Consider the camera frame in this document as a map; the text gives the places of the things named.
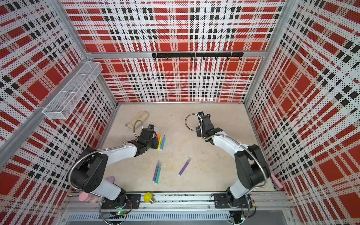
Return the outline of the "purple marker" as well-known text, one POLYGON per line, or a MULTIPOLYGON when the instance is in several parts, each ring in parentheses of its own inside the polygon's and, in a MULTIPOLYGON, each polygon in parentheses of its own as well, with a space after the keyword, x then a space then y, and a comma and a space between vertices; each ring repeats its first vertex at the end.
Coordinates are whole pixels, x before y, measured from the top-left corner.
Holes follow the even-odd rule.
POLYGON ((184 166, 182 167, 182 169, 180 170, 180 172, 178 173, 179 176, 181 176, 184 171, 186 170, 187 166, 189 165, 189 162, 191 161, 191 158, 188 158, 186 163, 184 164, 184 166))
POLYGON ((153 183, 155 183, 155 181, 156 181, 157 174, 158 174, 158 169, 159 169, 159 165, 160 165, 160 162, 157 162, 156 168, 155 168, 155 172, 154 172, 154 175, 153 175, 153 179, 152 179, 152 182, 153 182, 153 183))

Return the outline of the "green marker pen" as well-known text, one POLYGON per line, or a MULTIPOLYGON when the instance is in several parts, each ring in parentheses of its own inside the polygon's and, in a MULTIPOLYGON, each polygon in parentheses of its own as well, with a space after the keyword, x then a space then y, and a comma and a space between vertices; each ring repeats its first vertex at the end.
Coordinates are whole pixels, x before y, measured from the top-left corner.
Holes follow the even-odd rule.
POLYGON ((160 177, 160 172, 161 172, 161 163, 158 164, 157 176, 156 176, 156 179, 155 179, 155 184, 156 185, 158 184, 158 180, 159 180, 159 177, 160 177))

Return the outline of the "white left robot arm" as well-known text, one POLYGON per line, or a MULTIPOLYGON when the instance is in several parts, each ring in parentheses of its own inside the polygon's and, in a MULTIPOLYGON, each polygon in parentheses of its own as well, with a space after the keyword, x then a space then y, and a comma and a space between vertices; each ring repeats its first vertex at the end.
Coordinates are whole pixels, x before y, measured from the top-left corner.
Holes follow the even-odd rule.
POLYGON ((76 159, 67 174, 69 186, 107 200, 116 200, 125 195, 125 190, 107 180, 105 173, 110 167, 139 157, 150 149, 157 149, 159 139, 155 126, 150 124, 141 129, 141 134, 118 147, 86 148, 76 159))

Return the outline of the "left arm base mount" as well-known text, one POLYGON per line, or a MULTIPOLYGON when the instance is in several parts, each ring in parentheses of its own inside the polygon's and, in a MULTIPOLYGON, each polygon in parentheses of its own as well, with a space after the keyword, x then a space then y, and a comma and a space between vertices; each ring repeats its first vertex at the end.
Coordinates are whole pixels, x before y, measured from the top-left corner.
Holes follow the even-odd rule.
POLYGON ((141 201, 140 194, 124 194, 117 197, 115 200, 105 198, 102 202, 102 210, 115 210, 115 209, 138 209, 141 201))

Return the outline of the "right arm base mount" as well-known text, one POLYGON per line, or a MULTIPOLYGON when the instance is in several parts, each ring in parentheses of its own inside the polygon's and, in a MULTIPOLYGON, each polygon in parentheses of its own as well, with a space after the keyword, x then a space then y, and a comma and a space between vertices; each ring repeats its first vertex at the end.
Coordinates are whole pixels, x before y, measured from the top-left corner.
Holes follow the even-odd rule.
POLYGON ((211 198, 214 200, 216 209, 227 209, 227 208, 247 209, 248 207, 250 209, 253 208, 253 204, 251 202, 249 195, 247 196, 247 200, 245 196, 236 199, 224 193, 213 194, 211 198))

